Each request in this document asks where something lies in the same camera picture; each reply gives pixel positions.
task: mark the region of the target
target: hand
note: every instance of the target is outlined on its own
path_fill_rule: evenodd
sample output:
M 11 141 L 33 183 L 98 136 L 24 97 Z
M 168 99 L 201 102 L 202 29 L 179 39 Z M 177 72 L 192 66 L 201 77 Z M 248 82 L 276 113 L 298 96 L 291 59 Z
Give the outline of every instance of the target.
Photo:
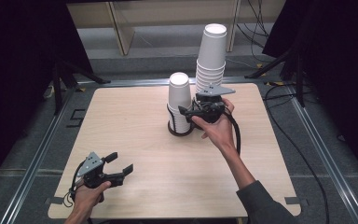
M 110 185 L 110 181 L 106 181 L 96 189 L 89 189 L 81 184 L 81 186 L 76 189 L 74 210 L 66 219 L 65 223 L 81 223 L 86 221 L 86 219 L 91 216 L 92 208 L 97 205 L 97 203 L 103 201 L 102 193 L 106 189 L 109 189 Z
M 234 111 L 234 104 L 225 98 L 223 98 L 222 101 L 225 103 L 229 113 L 232 113 Z M 226 115 L 223 114 L 220 116 L 220 119 L 213 124 L 208 123 L 202 118 L 196 116 L 193 116 L 191 119 L 194 123 L 199 125 L 203 131 L 205 131 L 202 138 L 204 139 L 209 137 L 212 143 L 219 148 L 224 155 L 228 150 L 235 150 L 232 125 Z

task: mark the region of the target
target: sleeve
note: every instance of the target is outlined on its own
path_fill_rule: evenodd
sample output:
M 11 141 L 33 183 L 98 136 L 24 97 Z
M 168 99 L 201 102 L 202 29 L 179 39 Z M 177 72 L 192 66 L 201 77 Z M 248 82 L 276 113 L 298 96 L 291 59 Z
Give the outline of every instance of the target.
M 237 191 L 250 223 L 297 223 L 293 215 L 280 203 L 275 202 L 263 185 L 255 181 Z

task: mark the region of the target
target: wooden table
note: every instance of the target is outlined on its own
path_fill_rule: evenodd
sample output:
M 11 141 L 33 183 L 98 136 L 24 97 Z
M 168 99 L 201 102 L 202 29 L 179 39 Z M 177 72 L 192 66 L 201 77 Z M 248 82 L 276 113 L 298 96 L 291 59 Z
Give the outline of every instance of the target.
M 225 97 L 235 105 L 241 158 L 274 200 L 299 215 L 299 204 L 284 200 L 296 193 L 257 86 L 224 86 L 236 90 Z M 208 139 L 201 139 L 202 131 L 185 137 L 169 133 L 167 102 L 168 86 L 98 89 L 55 196 L 65 195 L 76 167 L 91 151 L 100 157 L 117 152 L 118 159 L 107 163 L 104 172 L 121 172 L 132 163 L 134 171 L 123 186 L 105 192 L 105 201 L 95 206 L 91 217 L 246 217 L 227 163 Z M 71 211 L 52 204 L 48 215 L 67 218 Z

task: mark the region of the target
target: aluminum rail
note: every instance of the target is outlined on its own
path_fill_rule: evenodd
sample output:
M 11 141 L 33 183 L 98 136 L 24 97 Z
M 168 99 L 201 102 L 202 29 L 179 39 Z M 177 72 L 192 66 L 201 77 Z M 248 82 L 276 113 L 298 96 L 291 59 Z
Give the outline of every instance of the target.
M 194 77 L 189 78 L 190 84 L 196 84 Z M 254 80 L 247 80 L 243 77 L 223 77 L 223 84 L 228 83 L 255 83 Z M 170 80 L 168 78 L 156 78 L 156 79 L 138 79 L 138 80 L 112 80 L 110 83 L 97 84 L 93 81 L 78 82 L 79 88 L 82 87 L 98 87 L 98 88 L 114 88 L 114 87 L 140 87 L 140 86 L 164 86 L 169 85 Z
M 287 91 L 290 94 L 294 94 L 296 92 L 293 86 L 288 86 Z M 336 186 L 342 201 L 347 207 L 353 222 L 358 223 L 358 200 L 353 190 L 351 189 L 351 186 L 348 184 L 345 177 L 339 170 L 336 162 L 326 147 L 324 140 L 319 135 L 318 130 L 310 119 L 307 109 L 302 107 L 298 100 L 295 98 L 292 100 L 292 103 L 295 106 L 296 112 L 304 124 L 308 134 L 310 135 L 310 139 L 312 140 L 313 145 L 315 145 L 316 151 L 324 163 L 324 167 L 326 168 L 327 173 L 330 174 L 330 177 L 333 180 L 333 183 Z
M 1 224 L 14 223 L 14 220 L 17 217 L 17 214 L 20 212 L 22 204 L 24 203 L 25 197 L 28 194 L 32 184 L 34 183 L 34 178 L 37 174 L 37 170 L 45 158 L 46 152 L 48 151 L 48 147 L 51 143 L 51 139 L 55 132 L 57 131 L 57 127 L 62 119 L 63 112 L 65 111 L 66 106 L 73 93 L 75 92 L 75 88 L 69 89 L 62 104 L 62 109 L 59 111 L 57 115 L 55 115 L 48 126 L 48 130 L 46 131 L 39 148 L 37 149 L 33 160 L 31 161 L 30 166 L 27 169 L 19 187 L 16 190 L 16 193 L 10 200 L 8 204 L 8 208 L 2 218 Z

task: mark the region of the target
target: white paper cup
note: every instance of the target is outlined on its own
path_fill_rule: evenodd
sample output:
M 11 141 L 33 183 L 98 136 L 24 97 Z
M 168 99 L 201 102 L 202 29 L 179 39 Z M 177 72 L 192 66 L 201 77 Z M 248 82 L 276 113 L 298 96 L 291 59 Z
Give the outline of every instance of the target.
M 201 91 L 207 87 L 209 87 L 210 85 L 221 85 L 223 82 L 223 80 L 218 80 L 218 81 L 202 81 L 201 79 L 199 79 L 198 77 L 196 77 L 196 90 L 197 91 Z
M 215 82 L 220 82 L 221 80 L 223 80 L 223 74 L 221 76 L 216 76 L 216 77 L 204 77 L 203 75 L 201 74 L 197 74 L 197 77 L 196 77 L 198 80 L 201 80 L 203 82 L 212 82 L 212 83 L 215 83 Z
M 221 24 L 209 24 L 203 32 L 198 62 L 207 69 L 217 69 L 226 60 L 227 29 Z
M 208 74 L 208 75 L 214 75 L 214 74 L 219 74 L 225 71 L 225 67 L 226 67 L 226 62 L 223 64 L 223 66 L 216 68 L 216 69 L 210 69 L 210 68 L 206 68 L 202 65 L 199 64 L 199 60 L 197 60 L 197 70 L 201 71 L 204 74 Z
M 227 34 L 227 28 L 222 24 L 211 23 L 205 26 L 204 33 L 213 37 L 221 37 Z
M 170 77 L 168 104 L 177 109 L 178 106 L 189 107 L 191 105 L 191 92 L 188 83 L 188 75 L 174 73 Z
M 191 124 L 187 122 L 186 117 L 179 112 L 172 111 L 169 105 L 167 108 L 169 110 L 168 117 L 171 130 L 175 133 L 187 133 L 191 128 Z
M 220 73 L 216 73 L 216 74 L 203 73 L 199 69 L 197 69 L 197 71 L 196 71 L 196 76 L 201 76 L 201 77 L 208 78 L 208 79 L 215 79 L 217 77 L 222 77 L 224 74 L 225 74 L 224 71 L 220 72 Z

